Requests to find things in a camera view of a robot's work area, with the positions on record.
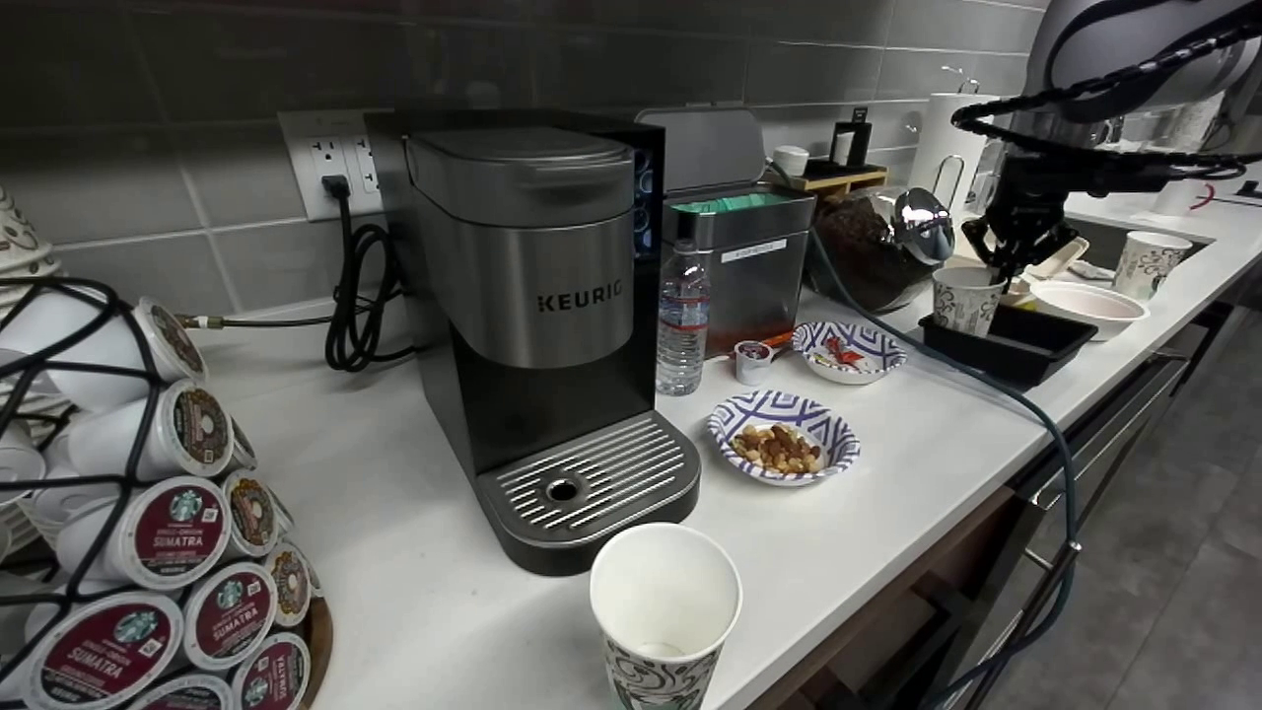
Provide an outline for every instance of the coffee pod carousel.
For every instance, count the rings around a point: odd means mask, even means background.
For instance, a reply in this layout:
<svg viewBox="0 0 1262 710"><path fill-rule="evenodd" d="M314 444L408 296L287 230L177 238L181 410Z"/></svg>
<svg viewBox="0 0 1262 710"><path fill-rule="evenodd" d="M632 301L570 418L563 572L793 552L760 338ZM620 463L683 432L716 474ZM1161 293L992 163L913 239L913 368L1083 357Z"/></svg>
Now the coffee pod carousel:
<svg viewBox="0 0 1262 710"><path fill-rule="evenodd" d="M0 501L48 545L0 549L0 707L314 707L316 568L181 323L94 279L0 288Z"/></svg>

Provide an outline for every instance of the plastic bottle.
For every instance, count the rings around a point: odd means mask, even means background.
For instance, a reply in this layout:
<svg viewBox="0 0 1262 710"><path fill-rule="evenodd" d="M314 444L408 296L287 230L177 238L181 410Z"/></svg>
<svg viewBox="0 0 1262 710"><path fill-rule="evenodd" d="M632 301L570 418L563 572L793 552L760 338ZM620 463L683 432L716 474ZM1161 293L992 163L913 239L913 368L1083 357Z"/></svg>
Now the plastic bottle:
<svg viewBox="0 0 1262 710"><path fill-rule="evenodd" d="M695 244L680 222L680 239L665 265L665 301L659 301L659 393L691 393L701 388L705 361L705 293L712 293L712 250Z"/></svg>

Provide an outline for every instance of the keurig coffee maker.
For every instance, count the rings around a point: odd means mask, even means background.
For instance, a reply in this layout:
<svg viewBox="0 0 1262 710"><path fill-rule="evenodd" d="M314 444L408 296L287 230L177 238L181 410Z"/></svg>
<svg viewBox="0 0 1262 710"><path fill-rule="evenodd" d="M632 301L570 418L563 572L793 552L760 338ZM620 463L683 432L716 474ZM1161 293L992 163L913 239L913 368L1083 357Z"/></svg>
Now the keurig coffee maker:
<svg viewBox="0 0 1262 710"><path fill-rule="evenodd" d="M699 452L655 413L659 238L637 144L555 123L398 144L398 252L449 323L424 381L507 552L563 576L637 519L683 519Z"/></svg>

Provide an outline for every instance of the white countertop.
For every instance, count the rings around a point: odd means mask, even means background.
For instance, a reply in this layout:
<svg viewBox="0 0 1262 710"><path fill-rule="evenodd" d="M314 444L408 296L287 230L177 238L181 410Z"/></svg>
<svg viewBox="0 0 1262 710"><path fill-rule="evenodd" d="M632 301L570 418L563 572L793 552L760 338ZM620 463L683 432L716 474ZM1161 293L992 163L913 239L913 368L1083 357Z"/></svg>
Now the white countertop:
<svg viewBox="0 0 1262 710"><path fill-rule="evenodd" d="M1215 244L1161 288L1139 323L1088 342L1033 403L1068 421L1122 381L1262 252L1248 222L1234 210L1188 222L1185 233ZM590 576L529 576L496 549L415 361L337 375L320 361L320 336L203 336L208 388L299 515L295 540L337 610L320 710L615 707ZM1009 403L904 356L872 388L828 388L799 357L772 368L766 388L814 393L862 432L858 464L818 490L751 486L699 444L705 474L686 526L726 545L747 581L747 616L705 707L751 707L1044 444ZM716 357L699 393L659 397L659 410L701 439L716 403L738 392Z"/></svg>

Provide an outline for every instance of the plate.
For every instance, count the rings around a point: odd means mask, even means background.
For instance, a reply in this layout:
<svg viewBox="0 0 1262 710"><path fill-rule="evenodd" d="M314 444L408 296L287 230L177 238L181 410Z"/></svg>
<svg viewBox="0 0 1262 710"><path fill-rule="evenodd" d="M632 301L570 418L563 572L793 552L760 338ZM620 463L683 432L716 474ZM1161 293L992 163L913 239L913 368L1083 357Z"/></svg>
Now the plate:
<svg viewBox="0 0 1262 710"><path fill-rule="evenodd" d="M828 381L876 381L904 357L896 338L867 323L806 323L793 351Z"/></svg>
<svg viewBox="0 0 1262 710"><path fill-rule="evenodd" d="M1102 328L1098 338L1122 336L1130 323L1144 318L1147 313L1139 301L1130 301L1102 284L1079 284L1079 279L1033 279L1029 301L1038 313Z"/></svg>
<svg viewBox="0 0 1262 710"><path fill-rule="evenodd" d="M760 469L758 463L738 452L738 432L747 424L789 424L793 432L806 432L821 444L825 464L818 474ZM741 469L747 476L754 476L760 486L783 486L783 490L818 486L818 482L841 474L845 464L854 464L862 452L858 432L845 418L835 418L828 406L800 397L800 393L789 393L789 392L747 392L747 393L726 397L712 413L712 432L735 469Z"/></svg>

